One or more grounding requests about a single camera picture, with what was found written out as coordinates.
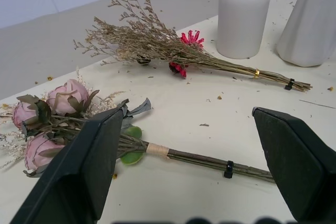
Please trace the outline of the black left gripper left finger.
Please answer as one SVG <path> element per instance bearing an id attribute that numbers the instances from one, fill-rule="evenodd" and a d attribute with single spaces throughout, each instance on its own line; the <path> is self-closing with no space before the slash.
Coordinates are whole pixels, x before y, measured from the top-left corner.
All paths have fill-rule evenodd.
<path id="1" fill-rule="evenodd" d="M 96 114 L 49 163 L 11 224 L 97 224 L 117 159 L 123 108 Z"/>

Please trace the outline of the white faceted vase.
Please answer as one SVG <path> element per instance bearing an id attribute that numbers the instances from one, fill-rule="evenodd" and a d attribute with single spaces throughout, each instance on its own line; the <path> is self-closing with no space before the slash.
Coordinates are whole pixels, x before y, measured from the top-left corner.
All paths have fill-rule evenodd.
<path id="1" fill-rule="evenodd" d="M 323 64 L 336 50 L 336 0 L 297 0 L 276 50 L 296 66 Z"/>

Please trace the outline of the white round bottle vase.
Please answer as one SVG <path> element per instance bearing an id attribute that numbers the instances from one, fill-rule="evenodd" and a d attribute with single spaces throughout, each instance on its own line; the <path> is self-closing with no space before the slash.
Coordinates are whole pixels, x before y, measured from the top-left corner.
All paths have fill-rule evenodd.
<path id="1" fill-rule="evenodd" d="M 270 0 L 219 0 L 217 51 L 231 59 L 258 54 Z"/>

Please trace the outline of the dried brown flower bouquet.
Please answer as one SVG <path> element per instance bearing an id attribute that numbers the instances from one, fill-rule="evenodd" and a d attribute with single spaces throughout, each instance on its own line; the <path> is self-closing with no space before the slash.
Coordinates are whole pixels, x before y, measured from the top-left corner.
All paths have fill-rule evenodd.
<path id="1" fill-rule="evenodd" d="M 186 77 L 189 66 L 232 72 L 284 84 L 286 90 L 305 92 L 312 85 L 287 78 L 279 73 L 259 70 L 218 59 L 207 52 L 199 37 L 199 31 L 189 31 L 178 36 L 174 29 L 167 28 L 153 10 L 151 0 L 111 0 L 109 7 L 124 9 L 120 21 L 126 25 L 116 26 L 94 18 L 95 25 L 86 31 L 85 43 L 74 41 L 75 49 L 84 54 L 108 55 L 116 61 L 149 64 L 152 60 L 168 63 L 174 74 Z"/>

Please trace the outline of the pink rose bouquet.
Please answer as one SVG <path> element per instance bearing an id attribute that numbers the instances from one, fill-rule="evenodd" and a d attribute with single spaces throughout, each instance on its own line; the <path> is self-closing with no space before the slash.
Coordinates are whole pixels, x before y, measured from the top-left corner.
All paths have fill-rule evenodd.
<path id="1" fill-rule="evenodd" d="M 221 170 L 226 178 L 240 174 L 273 181 L 271 173 L 266 170 L 144 141 L 142 130 L 133 126 L 131 121 L 135 115 L 151 110 L 151 102 L 145 100 L 135 109 L 129 110 L 126 101 L 114 104 L 114 97 L 114 93 L 106 98 L 98 97 L 98 91 L 88 89 L 81 75 L 77 75 L 75 79 L 68 80 L 42 97 L 27 94 L 19 96 L 16 104 L 0 104 L 0 127 L 11 123 L 16 128 L 11 132 L 0 132 L 0 152 L 8 155 L 5 165 L 23 160 L 26 175 L 37 177 L 76 138 L 88 120 L 99 113 L 119 108 L 123 119 L 117 159 L 125 165 L 136 164 L 144 154 L 149 154 Z"/>

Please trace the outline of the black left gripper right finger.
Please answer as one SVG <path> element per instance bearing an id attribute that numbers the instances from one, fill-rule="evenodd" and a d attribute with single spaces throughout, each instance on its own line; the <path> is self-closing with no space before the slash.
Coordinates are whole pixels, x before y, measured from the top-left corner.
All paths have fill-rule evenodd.
<path id="1" fill-rule="evenodd" d="M 301 119 L 252 111 L 269 171 L 297 221 L 336 222 L 336 151 Z"/>

